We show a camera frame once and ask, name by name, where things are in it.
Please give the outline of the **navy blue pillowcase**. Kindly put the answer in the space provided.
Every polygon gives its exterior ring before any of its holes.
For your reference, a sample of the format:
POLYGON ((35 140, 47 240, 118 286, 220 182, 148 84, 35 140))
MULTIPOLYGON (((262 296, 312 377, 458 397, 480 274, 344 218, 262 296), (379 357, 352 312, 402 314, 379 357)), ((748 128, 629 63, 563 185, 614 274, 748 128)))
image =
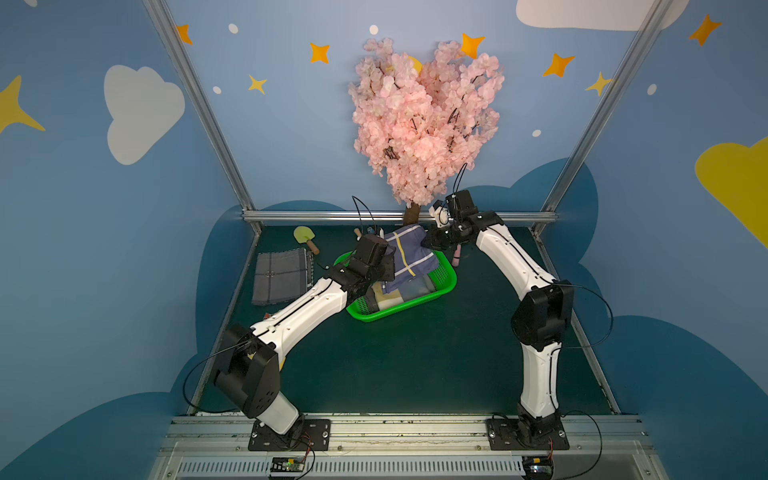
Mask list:
POLYGON ((385 294, 439 268, 436 254, 422 245, 425 238, 426 230, 418 224, 406 225, 384 236, 389 249, 393 251, 394 260, 393 279, 382 282, 385 294))

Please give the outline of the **beige and blue pillowcase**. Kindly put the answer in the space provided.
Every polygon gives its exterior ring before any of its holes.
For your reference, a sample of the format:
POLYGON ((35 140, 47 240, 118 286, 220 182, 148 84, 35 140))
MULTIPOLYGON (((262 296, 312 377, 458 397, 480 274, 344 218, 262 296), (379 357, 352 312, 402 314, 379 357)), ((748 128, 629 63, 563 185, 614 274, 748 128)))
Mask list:
POLYGON ((405 282, 390 293, 384 292, 384 286, 384 282, 374 283, 363 297, 369 314, 391 309, 436 291, 428 275, 405 282))

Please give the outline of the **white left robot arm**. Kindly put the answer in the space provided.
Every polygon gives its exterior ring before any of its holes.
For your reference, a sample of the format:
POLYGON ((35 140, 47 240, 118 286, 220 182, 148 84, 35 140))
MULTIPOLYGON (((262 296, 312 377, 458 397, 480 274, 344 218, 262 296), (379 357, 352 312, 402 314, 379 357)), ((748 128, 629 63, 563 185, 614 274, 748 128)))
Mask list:
POLYGON ((295 431, 301 414, 281 392, 281 370, 288 353, 323 321, 393 273, 388 242, 373 234, 362 236, 349 258, 330 267, 297 300, 248 328, 228 329, 212 366, 213 385, 246 417, 274 433, 295 431))

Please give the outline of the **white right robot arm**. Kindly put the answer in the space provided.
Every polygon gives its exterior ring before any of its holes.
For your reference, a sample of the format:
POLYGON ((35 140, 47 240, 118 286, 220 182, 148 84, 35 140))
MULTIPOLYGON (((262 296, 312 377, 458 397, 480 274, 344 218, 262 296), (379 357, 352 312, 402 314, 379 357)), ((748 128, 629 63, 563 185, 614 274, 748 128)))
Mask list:
POLYGON ((501 217, 480 211, 467 190, 429 208, 436 227, 422 245, 433 250, 473 244, 485 253, 519 297, 511 326, 521 344, 523 387, 518 425, 526 441, 560 429, 557 396, 559 357, 571 323, 574 286, 560 282, 517 242, 501 217))

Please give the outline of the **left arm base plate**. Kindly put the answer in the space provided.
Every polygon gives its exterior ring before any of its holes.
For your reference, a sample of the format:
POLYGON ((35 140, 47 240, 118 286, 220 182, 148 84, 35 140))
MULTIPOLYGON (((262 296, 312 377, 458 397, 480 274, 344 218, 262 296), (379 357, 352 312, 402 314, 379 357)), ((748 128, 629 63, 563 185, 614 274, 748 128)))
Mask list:
POLYGON ((253 425, 248 450, 255 452, 298 451, 310 447, 312 451, 327 451, 331 434, 328 419, 300 417, 286 433, 279 434, 265 423, 253 425))

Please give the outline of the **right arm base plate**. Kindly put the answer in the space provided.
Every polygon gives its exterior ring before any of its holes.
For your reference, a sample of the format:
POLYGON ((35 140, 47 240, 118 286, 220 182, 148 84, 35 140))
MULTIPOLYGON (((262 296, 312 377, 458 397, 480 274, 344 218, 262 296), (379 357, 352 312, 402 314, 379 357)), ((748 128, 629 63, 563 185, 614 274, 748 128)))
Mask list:
POLYGON ((486 434, 492 451, 555 450, 566 451, 570 443, 560 421, 544 433, 534 433, 517 418, 489 418, 485 420, 486 434))

